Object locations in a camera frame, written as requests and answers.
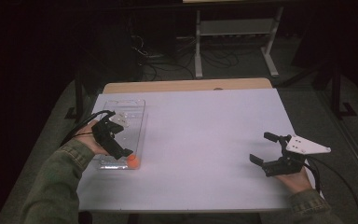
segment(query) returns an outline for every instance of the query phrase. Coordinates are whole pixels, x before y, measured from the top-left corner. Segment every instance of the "gray floor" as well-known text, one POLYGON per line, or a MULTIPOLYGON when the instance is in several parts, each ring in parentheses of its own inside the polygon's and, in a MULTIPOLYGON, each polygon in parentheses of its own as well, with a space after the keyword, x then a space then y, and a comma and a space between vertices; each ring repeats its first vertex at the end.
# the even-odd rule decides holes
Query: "gray floor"
MULTIPOLYGON (((271 55, 281 74, 279 78, 269 76, 269 71, 258 50, 261 41, 262 39, 246 39, 241 48, 236 46, 230 48, 227 44, 225 50, 216 51, 206 50, 213 46, 211 43, 203 46, 205 49, 202 52, 204 54, 203 78, 267 77, 271 83, 277 84, 302 71, 302 68, 290 65, 299 39, 280 38, 274 43, 271 55), (206 57, 213 58, 213 60, 206 62, 206 57)), ((154 76, 155 70, 151 66, 146 66, 144 81, 192 79, 194 76, 191 54, 178 60, 181 65, 188 64, 189 71, 177 65, 167 64, 166 60, 161 58, 150 62, 156 69, 157 76, 154 76)), ((315 91, 310 86, 313 77, 314 75, 308 76, 288 88, 279 89, 283 105, 298 135, 333 149, 331 154, 317 156, 317 158, 337 169, 351 184, 358 196, 358 90, 349 80, 343 78, 341 100, 350 103, 357 116, 338 120, 328 107, 330 88, 328 87, 325 91, 315 91)), ((75 106, 74 83, 66 88, 51 111, 51 116, 0 214, 0 223, 19 222, 21 206, 40 165, 57 149, 63 137, 75 124, 73 120, 64 118, 68 108, 72 106, 75 106)), ((324 196, 332 205, 334 212, 345 223, 357 223, 355 203, 347 188, 332 172, 322 165, 318 165, 318 167, 322 173, 324 196)), ((288 223, 288 216, 288 212, 261 214, 264 224, 288 223)), ((121 224, 127 222, 128 215, 94 213, 93 217, 96 224, 121 224)), ((143 223, 152 222, 149 217, 143 217, 143 223)))

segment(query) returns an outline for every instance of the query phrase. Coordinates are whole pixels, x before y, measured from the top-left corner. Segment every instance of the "wire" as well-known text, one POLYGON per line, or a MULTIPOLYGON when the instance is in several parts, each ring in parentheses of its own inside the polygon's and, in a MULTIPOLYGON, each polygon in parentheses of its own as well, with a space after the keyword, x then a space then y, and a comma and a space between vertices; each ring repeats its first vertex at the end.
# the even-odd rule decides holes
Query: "wire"
POLYGON ((86 126, 90 121, 92 121, 93 119, 97 118, 98 115, 100 114, 110 114, 110 115, 114 115, 115 112, 110 111, 110 110, 102 110, 100 112, 91 114, 88 118, 86 118, 85 120, 83 120, 82 122, 78 123, 74 129, 71 130, 71 132, 69 132, 62 140, 61 142, 61 146, 63 144, 65 144, 66 142, 68 142, 70 139, 73 138, 74 134, 77 133, 77 131, 79 131, 81 128, 83 128, 84 126, 86 126))
POLYGON ((306 163, 304 163, 304 166, 312 172, 313 177, 315 178, 315 189, 318 191, 318 193, 321 193, 321 177, 319 175, 319 171, 313 169, 306 163))
POLYGON ((358 198, 356 196, 356 194, 354 193, 354 190, 352 189, 351 185, 348 183, 348 181, 338 172, 336 171, 335 169, 333 169, 331 166, 327 165, 325 162, 323 161, 320 161, 314 157, 311 157, 311 156, 308 156, 307 157, 308 160, 311 160, 311 161, 317 161, 319 162, 320 164, 324 165, 325 167, 327 167, 329 170, 331 170, 332 172, 334 172, 341 180, 342 182, 344 182, 344 184, 347 186, 347 188, 350 190, 351 192, 351 195, 356 203, 356 207, 357 207, 357 212, 358 212, 358 198))
POLYGON ((190 69, 188 69, 187 67, 185 67, 185 66, 183 66, 181 64, 177 64, 177 63, 151 63, 151 64, 149 64, 149 66, 152 66, 154 68, 157 68, 157 69, 160 69, 160 70, 163 70, 163 71, 177 71, 177 70, 185 69, 191 75, 191 78, 194 79, 193 73, 190 71, 190 69), (177 69, 165 69, 165 68, 157 67, 154 64, 161 64, 161 65, 166 64, 166 65, 178 66, 179 68, 177 68, 177 69))

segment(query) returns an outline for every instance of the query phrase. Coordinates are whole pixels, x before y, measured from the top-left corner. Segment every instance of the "clear plastic box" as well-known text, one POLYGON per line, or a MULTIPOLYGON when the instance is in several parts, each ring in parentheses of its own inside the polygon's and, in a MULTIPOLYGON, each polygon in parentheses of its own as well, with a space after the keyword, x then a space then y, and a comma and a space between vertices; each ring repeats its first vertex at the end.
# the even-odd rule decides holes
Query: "clear plastic box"
POLYGON ((112 156, 101 155, 99 169, 104 170, 134 170, 139 169, 142 158, 142 148, 145 138, 145 100, 107 101, 103 110, 115 111, 116 114, 124 113, 128 127, 124 131, 115 134, 115 140, 123 148, 133 151, 129 157, 116 160, 112 156))

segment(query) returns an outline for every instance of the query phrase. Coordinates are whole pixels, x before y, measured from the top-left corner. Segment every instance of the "white tabletop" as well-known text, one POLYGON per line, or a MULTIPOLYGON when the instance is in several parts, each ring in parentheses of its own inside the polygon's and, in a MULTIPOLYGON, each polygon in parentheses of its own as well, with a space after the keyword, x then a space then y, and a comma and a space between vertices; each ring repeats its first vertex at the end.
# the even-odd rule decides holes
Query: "white tabletop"
POLYGON ((80 210, 226 212, 287 208, 287 189, 249 161, 275 161, 281 146, 264 132, 294 134, 275 89, 101 94, 145 100, 147 123, 139 170, 98 170, 91 162, 78 187, 80 210))

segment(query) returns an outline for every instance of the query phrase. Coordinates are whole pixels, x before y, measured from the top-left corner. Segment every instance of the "person's hand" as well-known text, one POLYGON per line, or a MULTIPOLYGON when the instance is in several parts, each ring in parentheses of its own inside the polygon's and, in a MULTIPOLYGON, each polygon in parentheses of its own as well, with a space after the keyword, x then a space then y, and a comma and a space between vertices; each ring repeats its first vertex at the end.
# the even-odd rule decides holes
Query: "person's hand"
POLYGON ((312 189, 305 167, 299 173, 292 175, 276 175, 292 193, 299 193, 306 189, 312 189))
POLYGON ((103 147, 101 147, 92 135, 91 127, 94 126, 98 121, 92 120, 88 125, 84 126, 75 134, 75 139, 86 145, 94 154, 109 155, 103 147))

